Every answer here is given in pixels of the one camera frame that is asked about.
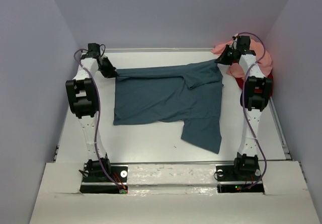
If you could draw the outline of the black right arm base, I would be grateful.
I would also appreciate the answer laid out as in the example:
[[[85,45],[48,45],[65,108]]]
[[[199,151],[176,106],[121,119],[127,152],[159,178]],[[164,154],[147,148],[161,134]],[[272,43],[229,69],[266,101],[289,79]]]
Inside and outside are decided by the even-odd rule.
[[[264,193],[258,157],[237,155],[233,164],[216,167],[218,193]]]

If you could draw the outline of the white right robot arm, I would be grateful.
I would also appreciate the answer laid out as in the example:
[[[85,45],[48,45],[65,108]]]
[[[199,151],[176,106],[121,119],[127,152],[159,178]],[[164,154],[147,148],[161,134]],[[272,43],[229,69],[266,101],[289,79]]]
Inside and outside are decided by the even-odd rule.
[[[257,132],[262,112],[267,107],[273,80],[266,77],[260,69],[256,53],[250,49],[251,38],[245,34],[236,34],[227,44],[221,55],[215,60],[218,64],[238,63],[245,77],[240,96],[243,108],[244,126],[241,143],[237,151],[238,158],[256,158],[258,155]]]

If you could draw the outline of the teal blue t shirt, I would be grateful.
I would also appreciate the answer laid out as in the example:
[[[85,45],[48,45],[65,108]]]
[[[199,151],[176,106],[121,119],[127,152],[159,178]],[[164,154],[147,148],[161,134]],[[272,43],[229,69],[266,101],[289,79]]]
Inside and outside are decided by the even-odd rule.
[[[214,59],[117,73],[114,125],[182,121],[183,141],[219,153],[223,76]]]

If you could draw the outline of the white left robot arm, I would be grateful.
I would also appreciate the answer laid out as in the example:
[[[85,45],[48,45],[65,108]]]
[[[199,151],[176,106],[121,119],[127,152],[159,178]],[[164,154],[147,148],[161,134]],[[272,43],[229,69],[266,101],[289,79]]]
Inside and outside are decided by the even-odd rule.
[[[70,110],[79,120],[88,159],[93,162],[107,158],[98,130],[101,103],[94,75],[100,72],[108,79],[118,76],[116,68],[104,52],[104,44],[98,43],[89,43],[87,49],[77,50],[74,53],[78,63],[76,75],[65,83]]]

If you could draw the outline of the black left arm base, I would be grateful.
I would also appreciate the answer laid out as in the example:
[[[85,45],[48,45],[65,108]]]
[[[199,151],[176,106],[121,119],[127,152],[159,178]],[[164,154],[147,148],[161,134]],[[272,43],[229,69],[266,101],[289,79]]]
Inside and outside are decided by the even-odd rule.
[[[107,160],[89,160],[79,170],[82,175],[79,191],[84,194],[127,194],[128,166],[110,164]]]

